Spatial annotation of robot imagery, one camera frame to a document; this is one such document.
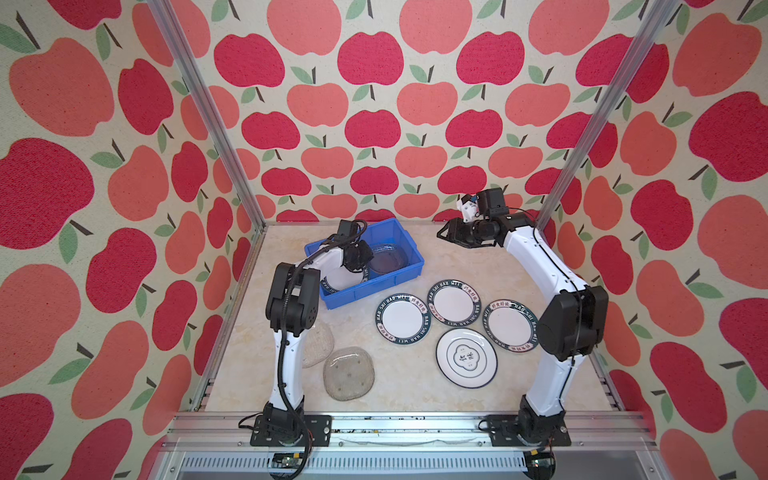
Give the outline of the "clear glass plate top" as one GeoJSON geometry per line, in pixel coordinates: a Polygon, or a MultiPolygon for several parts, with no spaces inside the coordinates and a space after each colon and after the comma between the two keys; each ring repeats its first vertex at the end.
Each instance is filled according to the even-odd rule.
{"type": "Polygon", "coordinates": [[[393,273],[408,265],[404,249],[393,243],[381,243],[371,247],[373,259],[368,264],[371,278],[393,273]]]}

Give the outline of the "clear glass plate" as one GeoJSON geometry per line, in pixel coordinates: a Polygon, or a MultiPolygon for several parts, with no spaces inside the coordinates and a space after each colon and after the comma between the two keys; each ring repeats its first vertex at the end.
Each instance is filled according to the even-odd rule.
{"type": "Polygon", "coordinates": [[[393,243],[381,243],[371,247],[373,259],[368,264],[371,278],[393,273],[408,265],[404,249],[393,243]]]}
{"type": "Polygon", "coordinates": [[[324,362],[334,351],[334,335],[324,322],[316,322],[308,335],[304,344],[304,356],[302,367],[311,368],[321,362],[324,362]]]}
{"type": "Polygon", "coordinates": [[[327,394],[337,401],[361,398],[375,382],[373,360],[357,346],[334,351],[324,363],[323,381],[327,394]]]}

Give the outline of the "blue plastic bin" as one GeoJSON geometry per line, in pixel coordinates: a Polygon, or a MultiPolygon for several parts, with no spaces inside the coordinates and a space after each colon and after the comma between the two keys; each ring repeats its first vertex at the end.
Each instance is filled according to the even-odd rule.
{"type": "Polygon", "coordinates": [[[321,280],[320,297],[329,310],[414,280],[422,273],[424,258],[398,220],[369,224],[362,239],[373,254],[363,270],[336,271],[321,280]]]}

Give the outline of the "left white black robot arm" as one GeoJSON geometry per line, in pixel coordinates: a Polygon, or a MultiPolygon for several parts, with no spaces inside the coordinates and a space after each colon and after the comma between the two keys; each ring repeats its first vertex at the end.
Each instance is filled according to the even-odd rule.
{"type": "Polygon", "coordinates": [[[337,270],[361,271],[372,258],[364,240],[333,240],[298,263],[277,265],[265,307],[276,345],[267,410],[283,412],[294,422],[303,417],[301,363],[304,341],[318,316],[321,281],[337,270]]]}

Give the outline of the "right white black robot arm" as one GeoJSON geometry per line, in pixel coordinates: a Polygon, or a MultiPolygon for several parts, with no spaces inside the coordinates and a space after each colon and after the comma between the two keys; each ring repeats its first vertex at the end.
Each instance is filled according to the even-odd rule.
{"type": "Polygon", "coordinates": [[[565,426],[564,401],[575,373],[604,337],[609,296],[557,258],[525,213],[448,221],[439,239],[474,249],[500,246],[524,267],[548,305],[536,333],[543,348],[535,380],[522,397],[518,435],[539,443],[565,426]]]}

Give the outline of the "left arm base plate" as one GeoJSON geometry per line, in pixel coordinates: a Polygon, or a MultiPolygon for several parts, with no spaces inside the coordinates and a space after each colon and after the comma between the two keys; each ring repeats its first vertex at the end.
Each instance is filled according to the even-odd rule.
{"type": "Polygon", "coordinates": [[[257,418],[251,433],[254,447],[327,447],[330,443],[333,417],[304,415],[303,422],[286,411],[277,410],[257,418]]]}

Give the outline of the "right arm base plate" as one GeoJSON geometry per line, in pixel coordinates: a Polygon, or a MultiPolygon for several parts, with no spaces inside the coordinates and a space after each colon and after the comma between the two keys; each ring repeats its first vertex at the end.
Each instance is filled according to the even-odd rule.
{"type": "Polygon", "coordinates": [[[572,445],[565,413],[549,417],[528,415],[488,415],[478,426],[490,437],[494,447],[568,447],[572,445]]]}

